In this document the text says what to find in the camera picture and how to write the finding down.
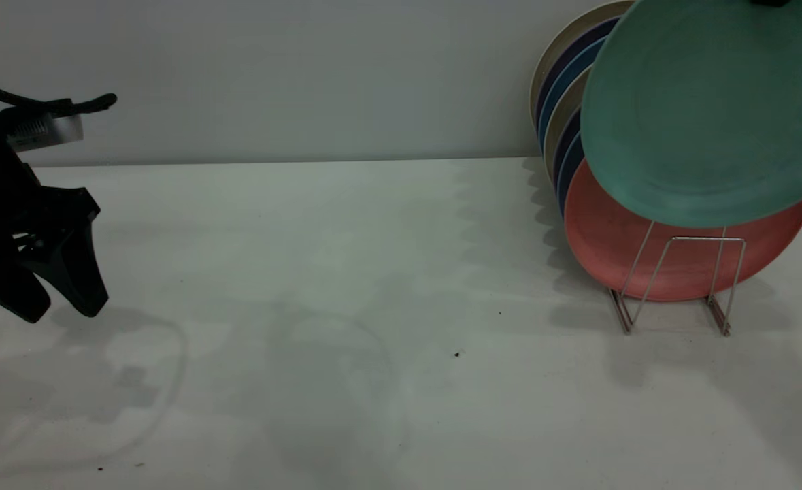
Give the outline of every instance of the blue plate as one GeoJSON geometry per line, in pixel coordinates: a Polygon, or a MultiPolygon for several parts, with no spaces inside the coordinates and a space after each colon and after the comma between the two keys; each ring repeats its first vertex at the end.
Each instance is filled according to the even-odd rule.
{"type": "Polygon", "coordinates": [[[555,150],[555,174],[552,176],[552,182],[555,184],[555,190],[558,189],[558,174],[561,172],[561,165],[563,164],[563,157],[567,154],[569,146],[573,142],[573,137],[579,133],[579,124],[581,111],[575,112],[573,116],[567,121],[567,125],[561,131],[561,140],[558,141],[558,148],[555,150]]]}
{"type": "Polygon", "coordinates": [[[600,52],[600,48],[603,47],[605,41],[605,38],[600,39],[596,41],[596,43],[585,48],[583,52],[579,53],[573,61],[569,62],[566,68],[562,69],[561,74],[558,75],[555,80],[555,84],[549,89],[549,93],[546,94],[546,99],[543,102],[543,109],[540,109],[540,122],[537,125],[537,136],[540,138],[540,148],[543,148],[543,142],[546,137],[546,127],[549,125],[549,118],[552,117],[552,112],[555,110],[555,105],[557,105],[558,100],[561,99],[561,96],[573,80],[585,71],[585,68],[594,64],[594,60],[597,59],[597,53],[600,52]]]}
{"type": "MultiPolygon", "coordinates": [[[[573,41],[565,52],[561,53],[555,65],[549,69],[549,74],[546,75],[543,84],[539,87],[539,95],[537,96],[537,105],[534,108],[534,114],[541,114],[541,111],[543,111],[543,104],[546,101],[546,95],[549,93],[548,88],[555,84],[555,80],[557,80],[562,70],[571,64],[573,59],[579,56],[579,53],[583,52],[585,48],[609,36],[609,32],[612,32],[612,28],[618,24],[618,19],[619,18],[613,18],[603,22],[603,24],[594,26],[589,31],[585,32],[585,34],[578,37],[577,40],[573,41]]],[[[537,130],[539,131],[539,118],[537,118],[535,122],[537,122],[537,130]]]]}
{"type": "Polygon", "coordinates": [[[558,170],[558,208],[561,210],[561,217],[563,218],[563,208],[567,201],[567,191],[569,190],[569,183],[573,181],[575,171],[579,168],[585,158],[585,152],[582,148],[582,137],[579,133],[575,134],[572,143],[565,153],[561,161],[561,167],[558,170]]]}

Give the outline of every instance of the cable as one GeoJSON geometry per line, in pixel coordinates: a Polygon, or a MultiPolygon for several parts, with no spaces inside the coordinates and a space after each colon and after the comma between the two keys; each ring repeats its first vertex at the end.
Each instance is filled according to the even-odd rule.
{"type": "Polygon", "coordinates": [[[17,106],[17,108],[33,108],[49,111],[57,116],[71,116],[74,114],[92,114],[92,112],[104,111],[117,102],[117,96],[113,93],[106,93],[101,97],[96,97],[96,99],[81,103],[72,103],[71,100],[44,102],[43,100],[29,99],[28,97],[23,97],[22,95],[0,89],[0,102],[17,106]]]}

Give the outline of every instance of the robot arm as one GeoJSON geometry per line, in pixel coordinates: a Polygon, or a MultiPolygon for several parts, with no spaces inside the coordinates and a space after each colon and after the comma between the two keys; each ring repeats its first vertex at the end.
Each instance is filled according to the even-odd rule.
{"type": "Polygon", "coordinates": [[[36,275],[84,316],[96,316],[108,296],[93,249],[98,204],[86,189],[42,186],[17,152],[82,139],[80,114],[116,99],[42,102],[0,90],[0,100],[13,105],[0,111],[0,305],[27,322],[50,307],[36,275]]]}

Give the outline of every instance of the beige plate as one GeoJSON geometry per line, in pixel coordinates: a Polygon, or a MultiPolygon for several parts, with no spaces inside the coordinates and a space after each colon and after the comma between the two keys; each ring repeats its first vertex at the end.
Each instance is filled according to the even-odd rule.
{"type": "Polygon", "coordinates": [[[567,87],[567,90],[558,100],[555,105],[555,110],[552,111],[552,116],[549,118],[549,123],[546,127],[546,137],[543,143],[543,158],[546,161],[546,173],[549,174],[549,181],[555,171],[555,150],[558,148],[558,141],[561,139],[563,128],[573,117],[574,112],[582,106],[582,96],[585,93],[585,84],[588,83],[588,74],[591,73],[591,67],[585,68],[578,77],[575,78],[567,87]]]}
{"type": "Polygon", "coordinates": [[[621,2],[606,3],[593,10],[589,10],[573,22],[567,24],[552,42],[549,43],[549,47],[547,47],[546,52],[543,53],[543,58],[540,58],[537,71],[534,71],[534,78],[531,80],[531,106],[529,106],[529,112],[531,113],[531,122],[534,123],[534,127],[537,127],[537,120],[534,118],[534,109],[537,105],[537,96],[540,92],[540,86],[543,84],[543,80],[545,80],[549,70],[555,65],[555,62],[557,62],[561,54],[573,41],[594,26],[627,12],[627,10],[631,8],[632,3],[632,0],[622,0],[621,2]]]}

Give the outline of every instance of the white wall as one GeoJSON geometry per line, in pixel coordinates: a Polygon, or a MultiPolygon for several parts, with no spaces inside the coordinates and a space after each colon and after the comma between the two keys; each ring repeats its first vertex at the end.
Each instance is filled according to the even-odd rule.
{"type": "Polygon", "coordinates": [[[40,164],[534,154],[534,65],[599,3],[0,0],[0,87],[120,96],[40,164]]]}

